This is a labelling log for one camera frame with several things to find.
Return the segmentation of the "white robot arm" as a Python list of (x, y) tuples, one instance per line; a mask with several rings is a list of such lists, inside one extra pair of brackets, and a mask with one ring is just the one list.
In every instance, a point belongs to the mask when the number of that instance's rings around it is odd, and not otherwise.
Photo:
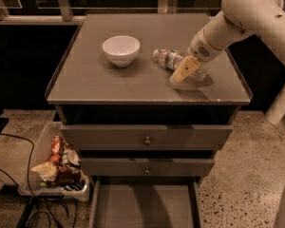
[(221, 11), (192, 39), (188, 55), (170, 78), (178, 84), (228, 46), (257, 35), (285, 66), (283, 0), (221, 0)]

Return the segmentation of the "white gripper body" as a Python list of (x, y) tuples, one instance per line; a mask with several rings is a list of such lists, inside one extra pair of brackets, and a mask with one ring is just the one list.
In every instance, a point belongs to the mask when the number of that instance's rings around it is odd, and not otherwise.
[(210, 62), (221, 54), (221, 50), (213, 48), (207, 42), (202, 29), (191, 40), (187, 52), (197, 57), (201, 62)]

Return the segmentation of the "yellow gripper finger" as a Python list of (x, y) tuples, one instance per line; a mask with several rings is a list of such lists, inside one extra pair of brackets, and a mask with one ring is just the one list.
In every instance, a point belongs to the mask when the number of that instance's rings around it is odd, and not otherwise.
[(174, 70), (170, 82), (177, 85), (200, 68), (200, 62), (195, 56), (185, 56)]

